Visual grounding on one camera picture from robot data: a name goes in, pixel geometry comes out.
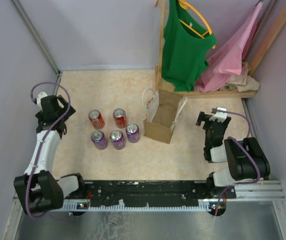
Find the purple Fanta can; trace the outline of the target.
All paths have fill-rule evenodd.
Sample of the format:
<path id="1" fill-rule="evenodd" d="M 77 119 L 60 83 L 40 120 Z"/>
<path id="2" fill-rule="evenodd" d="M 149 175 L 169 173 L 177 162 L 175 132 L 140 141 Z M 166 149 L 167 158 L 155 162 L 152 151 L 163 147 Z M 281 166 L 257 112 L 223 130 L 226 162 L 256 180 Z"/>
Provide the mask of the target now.
<path id="1" fill-rule="evenodd" d="M 108 146 L 108 140 L 101 130 L 93 131 L 90 139 L 98 150 L 104 150 Z"/>
<path id="2" fill-rule="evenodd" d="M 140 140 L 140 129 L 137 124 L 129 123 L 125 128 L 125 132 L 130 143 L 137 143 Z"/>
<path id="3" fill-rule="evenodd" d="M 126 146 L 124 134 L 120 130 L 113 130 L 109 138 L 116 150 L 122 150 Z"/>

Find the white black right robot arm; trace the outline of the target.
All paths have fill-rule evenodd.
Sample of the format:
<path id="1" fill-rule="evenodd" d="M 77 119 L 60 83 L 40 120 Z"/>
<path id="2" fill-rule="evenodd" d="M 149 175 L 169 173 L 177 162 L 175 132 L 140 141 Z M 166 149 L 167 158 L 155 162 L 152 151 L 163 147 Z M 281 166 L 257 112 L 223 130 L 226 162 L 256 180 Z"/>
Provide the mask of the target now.
<path id="1" fill-rule="evenodd" d="M 222 170 L 212 172 L 206 179 L 206 192 L 212 198 L 218 198 L 224 188 L 238 184 L 257 183 L 270 176 L 270 163 L 258 140 L 250 137 L 251 131 L 242 140 L 234 137 L 224 138 L 232 118 L 225 108 L 214 108 L 212 115 L 200 112 L 196 126 L 204 123 L 203 148 L 204 159 L 211 164 L 227 163 Z"/>

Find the burlap canvas bag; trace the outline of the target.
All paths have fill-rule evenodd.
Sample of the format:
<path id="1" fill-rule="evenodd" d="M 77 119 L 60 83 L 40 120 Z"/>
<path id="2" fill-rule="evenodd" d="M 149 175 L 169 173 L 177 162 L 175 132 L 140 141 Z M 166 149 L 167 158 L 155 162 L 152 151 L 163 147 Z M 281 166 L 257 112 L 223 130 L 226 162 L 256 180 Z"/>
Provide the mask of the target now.
<path id="1" fill-rule="evenodd" d="M 144 136 L 169 144 L 188 98 L 175 92 L 148 88 L 142 93 L 141 101 L 145 112 Z"/>

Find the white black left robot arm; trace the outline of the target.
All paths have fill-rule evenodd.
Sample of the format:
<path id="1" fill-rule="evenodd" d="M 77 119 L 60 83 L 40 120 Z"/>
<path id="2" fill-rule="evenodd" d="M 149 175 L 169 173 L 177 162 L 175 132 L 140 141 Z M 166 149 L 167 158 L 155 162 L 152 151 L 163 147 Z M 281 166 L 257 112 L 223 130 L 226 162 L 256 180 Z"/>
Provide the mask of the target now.
<path id="1" fill-rule="evenodd" d="M 35 217 L 60 209 L 66 197 L 84 197 L 87 186 L 80 173 L 58 180 L 52 175 L 57 147 L 67 133 L 66 121 L 76 110 L 61 95 L 41 92 L 33 101 L 40 107 L 35 115 L 36 145 L 27 169 L 14 179 L 13 186 L 24 213 Z"/>

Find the red cola can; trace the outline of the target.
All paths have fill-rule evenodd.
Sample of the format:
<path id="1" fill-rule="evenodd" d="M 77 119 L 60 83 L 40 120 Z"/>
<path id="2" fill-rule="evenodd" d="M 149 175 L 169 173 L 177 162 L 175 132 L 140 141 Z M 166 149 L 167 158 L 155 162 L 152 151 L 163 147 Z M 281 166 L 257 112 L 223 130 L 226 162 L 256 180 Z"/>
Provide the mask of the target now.
<path id="1" fill-rule="evenodd" d="M 113 119 L 114 119 L 115 125 L 120 129 L 125 128 L 128 124 L 126 112 L 122 108 L 117 108 L 114 110 Z"/>
<path id="2" fill-rule="evenodd" d="M 96 130 L 103 129 L 105 126 L 105 121 L 99 110 L 93 109 L 88 114 L 88 119 Z"/>

